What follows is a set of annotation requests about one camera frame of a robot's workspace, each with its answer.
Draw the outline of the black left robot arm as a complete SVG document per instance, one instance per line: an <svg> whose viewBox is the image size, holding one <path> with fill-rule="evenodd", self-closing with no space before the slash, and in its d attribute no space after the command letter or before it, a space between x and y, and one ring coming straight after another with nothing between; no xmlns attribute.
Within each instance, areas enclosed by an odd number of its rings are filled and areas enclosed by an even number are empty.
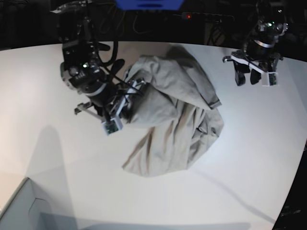
<svg viewBox="0 0 307 230"><path fill-rule="evenodd" d="M274 51L279 38L288 30L281 0L259 0L256 4L257 21L246 35L240 50L223 58L223 62L232 62L235 69L237 86L246 83L246 74L250 74L252 85L261 82L263 86L278 84L277 65L283 57Z"/></svg>

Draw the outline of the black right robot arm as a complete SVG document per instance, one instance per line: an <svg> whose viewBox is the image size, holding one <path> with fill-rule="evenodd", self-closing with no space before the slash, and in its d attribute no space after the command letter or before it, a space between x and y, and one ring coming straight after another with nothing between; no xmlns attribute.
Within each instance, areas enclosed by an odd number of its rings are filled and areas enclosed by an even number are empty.
<svg viewBox="0 0 307 230"><path fill-rule="evenodd" d="M118 41L113 46L98 42L90 15L90 0L75 0L57 7L62 43L61 79L71 90L89 98L74 113L86 112L106 127L120 129L121 116L133 96L142 95L143 80L122 80L117 73L125 61L118 59Z"/></svg>

